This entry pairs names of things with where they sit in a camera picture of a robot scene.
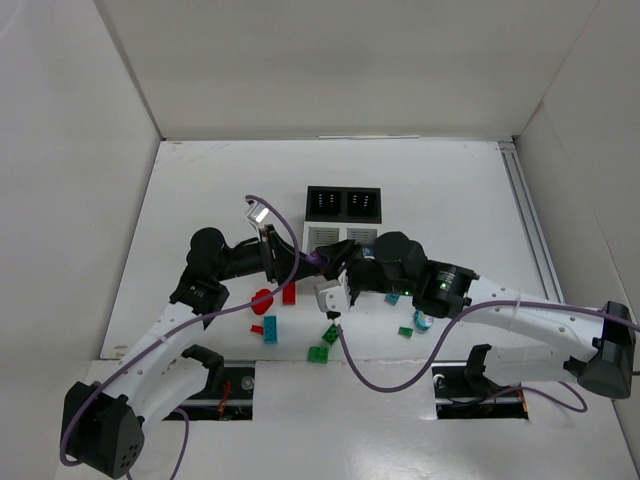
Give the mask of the purple rounded lego brick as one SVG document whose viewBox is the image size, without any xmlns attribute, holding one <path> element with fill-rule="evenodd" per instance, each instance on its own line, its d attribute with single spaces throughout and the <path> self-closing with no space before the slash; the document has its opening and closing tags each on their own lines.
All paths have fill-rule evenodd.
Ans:
<svg viewBox="0 0 640 480">
<path fill-rule="evenodd" d="M 311 251 L 305 257 L 306 261 L 317 267 L 323 267 L 327 264 L 327 259 L 316 251 Z"/>
</svg>

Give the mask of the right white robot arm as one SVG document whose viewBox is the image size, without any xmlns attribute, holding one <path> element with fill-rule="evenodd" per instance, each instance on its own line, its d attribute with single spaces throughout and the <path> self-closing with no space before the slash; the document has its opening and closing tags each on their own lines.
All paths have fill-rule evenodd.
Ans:
<svg viewBox="0 0 640 480">
<path fill-rule="evenodd" d="M 317 248 L 312 263 L 327 284 L 316 289 L 319 308 L 331 319 L 349 311 L 363 292 L 407 296 L 425 316 L 502 329 L 530 345 L 476 345 L 464 375 L 480 394 L 521 382 L 572 382 L 609 399 L 632 393 L 639 327 L 627 306 L 576 307 L 525 295 L 475 271 L 429 259 L 401 232 L 369 247 L 353 240 Z"/>
</svg>

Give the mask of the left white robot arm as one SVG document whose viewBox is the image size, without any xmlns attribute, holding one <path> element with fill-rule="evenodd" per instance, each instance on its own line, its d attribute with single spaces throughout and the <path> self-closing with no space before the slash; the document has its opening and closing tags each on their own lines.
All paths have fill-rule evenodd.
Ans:
<svg viewBox="0 0 640 480">
<path fill-rule="evenodd" d="M 267 225 L 234 247 L 215 228 L 196 232 L 176 289 L 147 333 L 104 381 L 75 383 L 64 399 L 59 456 L 111 479 L 128 475 L 146 434 L 188 397 L 218 388 L 221 355 L 197 345 L 212 321 L 230 314 L 225 281 L 264 273 L 282 291 L 321 273 L 324 259 L 304 254 Z"/>
</svg>

